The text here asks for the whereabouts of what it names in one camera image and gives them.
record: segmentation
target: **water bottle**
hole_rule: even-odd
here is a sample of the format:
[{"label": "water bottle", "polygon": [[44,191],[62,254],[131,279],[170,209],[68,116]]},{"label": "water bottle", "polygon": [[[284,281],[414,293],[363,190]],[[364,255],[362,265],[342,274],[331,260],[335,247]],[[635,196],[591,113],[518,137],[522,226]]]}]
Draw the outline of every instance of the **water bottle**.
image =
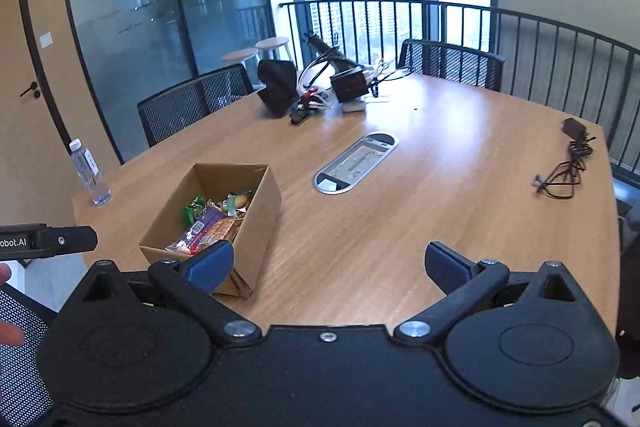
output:
[{"label": "water bottle", "polygon": [[71,163],[80,176],[80,180],[89,191],[95,206],[102,206],[111,199],[111,191],[103,181],[100,169],[95,164],[89,149],[82,147],[80,140],[73,140],[69,144],[71,149]]}]

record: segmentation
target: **human hand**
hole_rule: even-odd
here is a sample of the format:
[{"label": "human hand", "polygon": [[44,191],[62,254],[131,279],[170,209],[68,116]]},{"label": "human hand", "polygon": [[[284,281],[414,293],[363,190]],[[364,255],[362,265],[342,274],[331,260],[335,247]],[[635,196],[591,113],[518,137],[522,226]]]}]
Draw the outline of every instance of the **human hand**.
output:
[{"label": "human hand", "polygon": [[[8,264],[0,264],[0,286],[11,279],[11,268]],[[18,326],[0,321],[0,344],[19,347],[24,342],[24,333]]]}]

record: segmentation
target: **stool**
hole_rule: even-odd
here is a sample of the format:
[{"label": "stool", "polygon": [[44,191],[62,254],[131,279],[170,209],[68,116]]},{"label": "stool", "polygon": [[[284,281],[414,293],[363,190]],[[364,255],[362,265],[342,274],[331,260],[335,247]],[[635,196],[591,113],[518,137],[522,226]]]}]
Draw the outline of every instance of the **stool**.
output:
[{"label": "stool", "polygon": [[289,60],[293,62],[293,55],[291,55],[291,50],[289,49],[288,37],[269,37],[263,41],[256,42],[255,45],[255,47],[260,51],[267,53],[267,58],[275,58],[275,51],[281,46],[284,46],[284,49],[287,51],[287,55],[289,55]]},{"label": "stool", "polygon": [[244,63],[249,58],[257,57],[260,51],[256,48],[245,48],[244,50],[238,50],[236,52],[231,52],[220,58],[223,62],[228,62],[229,64],[242,64],[246,69],[246,64]]}]

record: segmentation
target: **wooden table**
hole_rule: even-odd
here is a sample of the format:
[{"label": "wooden table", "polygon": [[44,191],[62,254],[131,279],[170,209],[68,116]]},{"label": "wooden table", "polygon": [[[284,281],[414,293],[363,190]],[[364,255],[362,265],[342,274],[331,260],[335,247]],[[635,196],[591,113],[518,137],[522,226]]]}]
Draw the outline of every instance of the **wooden table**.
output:
[{"label": "wooden table", "polygon": [[[535,194],[531,181],[566,158],[562,112],[513,96],[413,75],[385,83],[390,102],[339,110],[295,127],[267,117],[256,94],[217,111],[107,180],[113,200],[74,200],[79,225],[98,234],[88,264],[113,259],[146,269],[138,249],[147,225],[195,162],[266,163],[282,209],[258,286],[248,301],[221,298],[266,330],[270,324],[395,327],[443,293],[424,273],[424,249],[442,241],[470,259],[514,271],[565,263],[611,331],[618,309],[616,206],[602,129],[573,200]],[[354,189],[312,186],[322,166],[368,132],[399,146]]]}]

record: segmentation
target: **chair backrest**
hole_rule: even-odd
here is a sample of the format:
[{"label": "chair backrest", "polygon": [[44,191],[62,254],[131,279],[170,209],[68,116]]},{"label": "chair backrest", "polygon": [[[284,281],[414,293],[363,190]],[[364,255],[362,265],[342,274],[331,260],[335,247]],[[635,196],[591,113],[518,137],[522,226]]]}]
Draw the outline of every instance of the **chair backrest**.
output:
[{"label": "chair backrest", "polygon": [[211,71],[138,104],[149,147],[254,92],[242,64]]},{"label": "chair backrest", "polygon": [[0,290],[0,320],[15,324],[24,332],[21,347],[0,346],[0,425],[30,425],[53,403],[40,379],[36,354],[56,312],[5,284]]},{"label": "chair backrest", "polygon": [[399,68],[408,68],[412,73],[439,76],[447,80],[500,91],[504,59],[499,55],[485,53],[444,42],[416,41],[407,39],[402,43]]}]

